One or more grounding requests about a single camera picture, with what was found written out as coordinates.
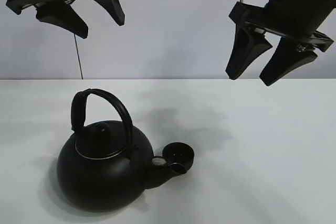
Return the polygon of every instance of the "kettle spout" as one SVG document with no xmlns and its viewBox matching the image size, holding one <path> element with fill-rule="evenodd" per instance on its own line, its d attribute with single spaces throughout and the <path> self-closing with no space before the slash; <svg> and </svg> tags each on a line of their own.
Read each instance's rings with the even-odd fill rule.
<svg viewBox="0 0 336 224">
<path fill-rule="evenodd" d="M 145 189 L 159 187 L 173 177 L 186 174 L 194 163 L 193 149 L 184 143 L 167 145 L 162 156 L 155 156 L 143 179 Z"/>
</svg>

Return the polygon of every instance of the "kettle body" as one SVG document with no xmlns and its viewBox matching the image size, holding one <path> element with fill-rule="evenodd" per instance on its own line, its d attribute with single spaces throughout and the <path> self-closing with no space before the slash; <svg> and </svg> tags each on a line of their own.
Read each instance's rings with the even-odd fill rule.
<svg viewBox="0 0 336 224">
<path fill-rule="evenodd" d="M 84 126 L 86 99 L 91 93 L 108 100 L 122 121 Z M 183 143 L 172 143 L 162 156 L 154 156 L 150 141 L 133 126 L 126 108 L 106 91 L 77 93 L 71 123 L 74 134 L 59 154 L 57 177 L 64 195 L 82 209 L 113 211 L 125 207 L 145 189 L 185 174 L 193 164 L 194 152 Z"/>
</svg>

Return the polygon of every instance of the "black kettle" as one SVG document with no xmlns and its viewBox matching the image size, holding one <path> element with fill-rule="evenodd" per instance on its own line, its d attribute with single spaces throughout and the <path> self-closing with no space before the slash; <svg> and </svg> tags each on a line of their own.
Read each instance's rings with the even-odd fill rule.
<svg viewBox="0 0 336 224">
<path fill-rule="evenodd" d="M 122 122 L 84 126 L 90 94 L 111 103 Z M 145 189 L 185 174 L 193 165 L 194 151 L 183 143 L 171 143 L 163 149 L 162 156 L 154 156 L 149 140 L 133 126 L 125 106 L 104 90 L 88 89 L 75 95 L 71 124 L 74 134 L 59 154 L 57 177 L 64 195 L 82 209 L 120 209 Z"/>
</svg>

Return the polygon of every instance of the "white table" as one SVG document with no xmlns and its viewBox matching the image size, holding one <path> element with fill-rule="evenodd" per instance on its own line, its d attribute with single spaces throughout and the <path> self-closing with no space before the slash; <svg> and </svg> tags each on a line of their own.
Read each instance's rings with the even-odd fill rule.
<svg viewBox="0 0 336 224">
<path fill-rule="evenodd" d="M 155 150 L 192 145 L 190 173 L 119 212 L 68 206 L 55 161 L 87 88 L 117 95 Z M 336 80 L 0 81 L 0 223 L 335 224 L 335 101 Z M 89 98 L 87 123 L 117 118 Z"/>
</svg>

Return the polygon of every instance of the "kettle handle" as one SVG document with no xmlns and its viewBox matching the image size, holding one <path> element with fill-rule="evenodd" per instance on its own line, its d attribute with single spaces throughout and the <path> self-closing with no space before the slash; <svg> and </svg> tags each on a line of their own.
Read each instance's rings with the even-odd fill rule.
<svg viewBox="0 0 336 224">
<path fill-rule="evenodd" d="M 116 109 L 124 125 L 128 143 L 132 143 L 133 122 L 130 114 L 122 102 L 113 94 L 101 89 L 87 89 L 78 92 L 73 98 L 71 104 L 71 126 L 75 133 L 78 133 L 83 127 L 86 118 L 86 104 L 90 94 L 95 94 L 107 100 Z"/>
</svg>

